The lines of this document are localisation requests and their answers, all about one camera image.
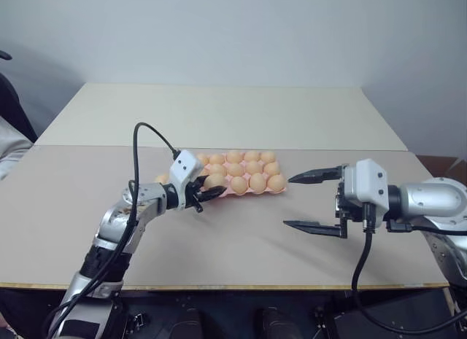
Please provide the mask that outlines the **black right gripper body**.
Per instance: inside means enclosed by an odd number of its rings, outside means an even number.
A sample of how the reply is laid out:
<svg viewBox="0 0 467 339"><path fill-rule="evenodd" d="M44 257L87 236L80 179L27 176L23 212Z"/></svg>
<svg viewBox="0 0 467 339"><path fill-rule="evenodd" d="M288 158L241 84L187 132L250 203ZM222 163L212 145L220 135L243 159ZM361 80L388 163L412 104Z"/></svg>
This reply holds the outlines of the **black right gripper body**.
<svg viewBox="0 0 467 339"><path fill-rule="evenodd" d="M335 216L339 220L340 238L348 237L347 222L363 221L363 204L356 194L356 167L343 165L336 194Z"/></svg>

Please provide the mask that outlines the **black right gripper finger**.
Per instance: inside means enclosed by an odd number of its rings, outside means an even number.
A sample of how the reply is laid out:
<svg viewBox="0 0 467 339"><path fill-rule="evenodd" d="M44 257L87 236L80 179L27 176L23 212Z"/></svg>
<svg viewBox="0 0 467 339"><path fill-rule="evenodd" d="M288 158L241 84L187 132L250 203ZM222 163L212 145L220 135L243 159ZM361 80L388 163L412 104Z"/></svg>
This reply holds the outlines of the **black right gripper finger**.
<svg viewBox="0 0 467 339"><path fill-rule="evenodd" d="M292 176L287 181L294 184L320 184L324 181L340 180L344 167L338 165L332 168L319 168Z"/></svg>
<svg viewBox="0 0 467 339"><path fill-rule="evenodd" d="M299 220L284 220L283 223L289 227L312 235L324 235L337 238L347 237L347 224L334 226L321 225L319 222L307 222Z"/></svg>

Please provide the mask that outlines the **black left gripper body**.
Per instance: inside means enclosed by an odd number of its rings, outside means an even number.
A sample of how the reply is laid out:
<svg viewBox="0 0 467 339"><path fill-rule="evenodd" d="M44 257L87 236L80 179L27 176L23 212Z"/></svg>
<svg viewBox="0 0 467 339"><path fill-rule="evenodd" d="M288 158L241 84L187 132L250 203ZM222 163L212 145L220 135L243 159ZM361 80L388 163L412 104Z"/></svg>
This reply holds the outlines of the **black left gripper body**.
<svg viewBox="0 0 467 339"><path fill-rule="evenodd" d="M203 211L203 207L199 202L198 195L201 193L202 184L198 182L188 182L185 187L185 208L194 208L197 213Z"/></svg>

